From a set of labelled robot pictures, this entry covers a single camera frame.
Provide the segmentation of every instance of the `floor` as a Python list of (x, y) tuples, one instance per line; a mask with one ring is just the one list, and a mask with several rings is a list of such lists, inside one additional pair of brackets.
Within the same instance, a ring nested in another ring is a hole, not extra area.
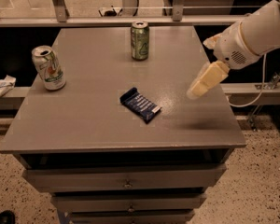
[[(206, 191), (207, 199), (188, 224), (280, 223), (280, 130), (272, 117), (257, 116), (253, 132), (245, 114), (235, 113), (246, 139), (227, 160), (226, 173)], [(0, 119), (0, 143), (12, 119)], [(57, 224), (48, 194), (21, 178), (23, 168), (0, 154), (0, 212), (12, 210), (17, 224)]]

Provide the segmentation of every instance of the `wire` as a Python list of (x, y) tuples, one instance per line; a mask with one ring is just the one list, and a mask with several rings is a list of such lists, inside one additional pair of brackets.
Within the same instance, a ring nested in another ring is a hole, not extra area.
[(237, 108), (247, 107), (247, 106), (249, 106), (249, 105), (254, 104), (254, 103), (260, 98), (260, 96), (262, 95), (262, 92), (263, 92), (263, 87), (264, 87), (266, 60), (267, 60), (267, 53), (265, 53), (264, 56), (263, 56), (263, 64), (262, 64), (262, 83), (261, 83), (261, 89), (260, 89), (259, 95), (258, 95), (253, 101), (251, 101), (250, 103), (245, 104), (245, 105), (235, 105), (235, 104), (230, 103), (230, 105), (231, 105), (232, 107), (237, 107)]

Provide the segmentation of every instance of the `soda can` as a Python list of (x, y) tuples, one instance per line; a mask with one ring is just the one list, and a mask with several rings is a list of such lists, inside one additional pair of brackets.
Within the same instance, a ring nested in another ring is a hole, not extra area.
[(149, 51), (149, 27), (146, 21), (134, 21), (131, 26), (131, 52), (136, 60), (144, 60)]
[(65, 85), (63, 70), (59, 65), (56, 52), (51, 47), (34, 48), (32, 60), (47, 90), (56, 91)]

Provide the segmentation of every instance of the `table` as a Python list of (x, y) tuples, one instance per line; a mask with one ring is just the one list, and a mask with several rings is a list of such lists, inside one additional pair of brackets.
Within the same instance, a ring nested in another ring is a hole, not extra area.
[[(219, 86), (186, 96), (207, 62), (195, 29), (150, 27), (149, 45), (139, 62), (129, 28), (62, 29), (65, 87), (46, 91), (37, 77), (0, 146), (63, 223), (184, 223), (245, 146)], [(131, 87), (162, 107), (149, 124), (119, 102)]]

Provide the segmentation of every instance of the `drawer knob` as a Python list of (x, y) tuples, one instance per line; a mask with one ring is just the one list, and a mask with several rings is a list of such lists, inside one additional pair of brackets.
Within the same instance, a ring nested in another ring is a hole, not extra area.
[(133, 187), (133, 185), (130, 183), (129, 180), (127, 180), (126, 183), (123, 185), (123, 187), (125, 189), (131, 189)]
[(130, 207), (128, 208), (128, 212), (129, 213), (133, 213), (135, 210), (133, 209), (133, 206), (132, 205), (130, 205)]

